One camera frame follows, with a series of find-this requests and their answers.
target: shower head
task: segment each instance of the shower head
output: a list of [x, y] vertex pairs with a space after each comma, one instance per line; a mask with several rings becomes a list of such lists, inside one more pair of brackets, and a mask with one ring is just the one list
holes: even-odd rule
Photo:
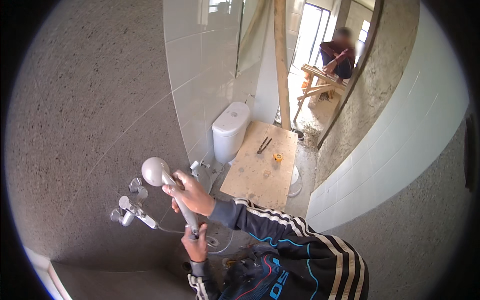
[[[148, 184], [153, 186], [162, 186], [164, 184], [175, 185], [176, 182], [170, 176], [170, 169], [165, 160], [159, 157], [151, 157], [142, 164], [142, 176]], [[183, 217], [188, 225], [192, 228], [192, 232], [198, 237], [198, 216], [191, 211], [181, 199], [175, 198]]]
[[169, 174], [170, 168], [165, 160], [159, 157], [151, 157], [142, 164], [142, 176], [150, 185], [175, 184], [175, 181]]

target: wall-mounted faucet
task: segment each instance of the wall-mounted faucet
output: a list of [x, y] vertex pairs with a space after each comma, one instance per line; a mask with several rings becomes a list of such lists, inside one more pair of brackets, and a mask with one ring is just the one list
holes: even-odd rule
[[112, 210], [110, 219], [114, 222], [119, 222], [123, 226], [128, 226], [132, 223], [135, 217], [142, 220], [150, 228], [157, 228], [158, 223], [149, 216], [142, 208], [143, 203], [147, 199], [148, 191], [142, 185], [142, 179], [135, 177], [128, 185], [130, 192], [137, 192], [135, 200], [131, 200], [128, 196], [122, 196], [119, 199], [119, 207]]

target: mirror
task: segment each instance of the mirror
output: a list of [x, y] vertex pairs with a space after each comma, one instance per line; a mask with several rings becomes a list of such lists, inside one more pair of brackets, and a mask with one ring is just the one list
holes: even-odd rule
[[270, 2], [268, 0], [243, 2], [236, 76], [262, 58]]

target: person's hand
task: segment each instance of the person's hand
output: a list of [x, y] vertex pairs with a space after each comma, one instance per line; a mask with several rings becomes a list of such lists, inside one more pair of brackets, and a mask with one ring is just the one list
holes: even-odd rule
[[210, 216], [215, 208], [215, 200], [205, 192], [202, 185], [192, 176], [188, 176], [180, 170], [173, 173], [173, 178], [181, 181], [185, 190], [178, 185], [164, 185], [163, 191], [172, 196], [172, 208], [178, 213], [180, 211], [175, 198], [183, 201], [185, 205], [194, 213], [204, 216]]
[[336, 67], [336, 60], [332, 60], [326, 66], [323, 67], [323, 71], [327, 74], [333, 74]]
[[192, 228], [190, 226], [185, 226], [185, 234], [181, 238], [181, 243], [187, 250], [190, 260], [196, 263], [204, 262], [207, 259], [207, 224], [203, 223], [200, 226], [198, 232], [198, 239], [192, 240], [190, 236], [192, 235]]

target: yellow tape measure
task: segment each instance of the yellow tape measure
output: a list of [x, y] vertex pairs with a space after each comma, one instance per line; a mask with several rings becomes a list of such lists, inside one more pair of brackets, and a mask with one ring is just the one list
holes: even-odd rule
[[277, 162], [281, 162], [283, 159], [283, 155], [281, 155], [280, 153], [275, 153], [273, 154], [273, 159]]

